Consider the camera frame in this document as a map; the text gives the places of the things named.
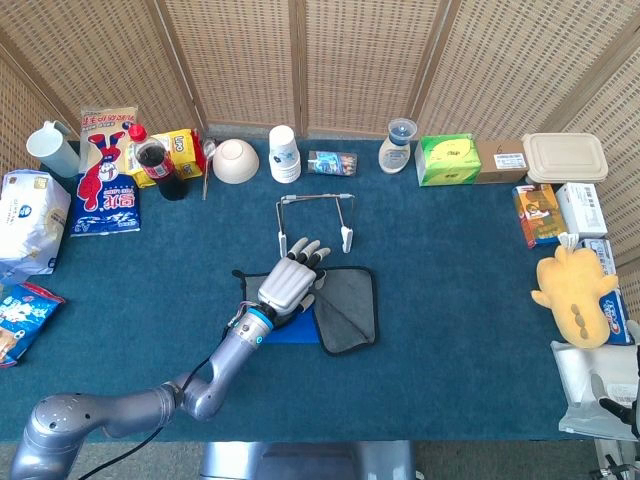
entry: white box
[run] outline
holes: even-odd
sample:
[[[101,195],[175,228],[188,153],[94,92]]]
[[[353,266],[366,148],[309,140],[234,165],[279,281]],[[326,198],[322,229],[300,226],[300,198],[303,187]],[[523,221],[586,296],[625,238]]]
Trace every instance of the white box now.
[[[592,183],[565,183],[556,192],[556,199],[569,233],[577,233],[580,239],[600,238],[607,234],[596,187]]]
[[[605,275],[614,275],[616,273],[616,264],[611,251],[611,242],[603,238],[586,238],[578,243],[579,246],[590,248],[598,256]]]

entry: robotic hand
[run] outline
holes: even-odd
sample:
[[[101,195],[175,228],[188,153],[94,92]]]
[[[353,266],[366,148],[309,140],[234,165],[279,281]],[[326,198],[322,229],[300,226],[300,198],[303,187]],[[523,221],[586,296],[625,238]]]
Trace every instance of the robotic hand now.
[[[319,249],[319,241],[306,244],[306,238],[299,240],[275,265],[259,289],[260,303],[251,304],[246,311],[243,305],[229,322],[228,334],[208,359],[211,382],[194,376],[194,371],[121,397],[80,393],[47,397],[31,412],[10,479],[67,478],[86,436],[100,427],[115,438],[158,429],[171,421],[178,408],[196,420],[210,420],[235,375],[273,329],[273,321],[313,302],[308,295],[316,279],[313,268],[330,250]]]

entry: white cup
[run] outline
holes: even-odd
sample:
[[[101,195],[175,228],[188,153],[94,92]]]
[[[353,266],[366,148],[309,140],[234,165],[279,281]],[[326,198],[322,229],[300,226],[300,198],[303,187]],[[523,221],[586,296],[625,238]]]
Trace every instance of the white cup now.
[[[64,139],[69,133],[71,131],[57,120],[46,121],[27,139],[27,151],[61,177],[74,177],[80,168],[80,157]]]
[[[291,127],[278,125],[269,132],[269,161],[280,169],[293,167],[300,158]]]

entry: gray floor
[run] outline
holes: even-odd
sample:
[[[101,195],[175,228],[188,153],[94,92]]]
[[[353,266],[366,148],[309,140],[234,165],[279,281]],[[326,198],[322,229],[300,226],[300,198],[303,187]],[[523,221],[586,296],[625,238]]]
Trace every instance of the gray floor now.
[[[132,446],[85,445],[70,478],[77,478]],[[14,445],[0,444],[0,478],[8,477],[14,449]],[[201,453],[202,446],[197,443],[151,443],[92,478],[193,480],[197,478]],[[598,467],[594,444],[589,440],[418,442],[416,453],[417,468],[428,480],[579,480],[588,479],[587,473]],[[304,472],[300,478],[306,478]]]

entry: white bowl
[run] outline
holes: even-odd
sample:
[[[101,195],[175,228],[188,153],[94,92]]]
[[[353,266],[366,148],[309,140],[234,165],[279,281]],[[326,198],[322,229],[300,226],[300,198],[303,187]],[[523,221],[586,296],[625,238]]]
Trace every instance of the white bowl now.
[[[222,142],[213,154],[213,173],[224,183],[246,182],[258,171],[260,161],[251,145],[244,140]]]

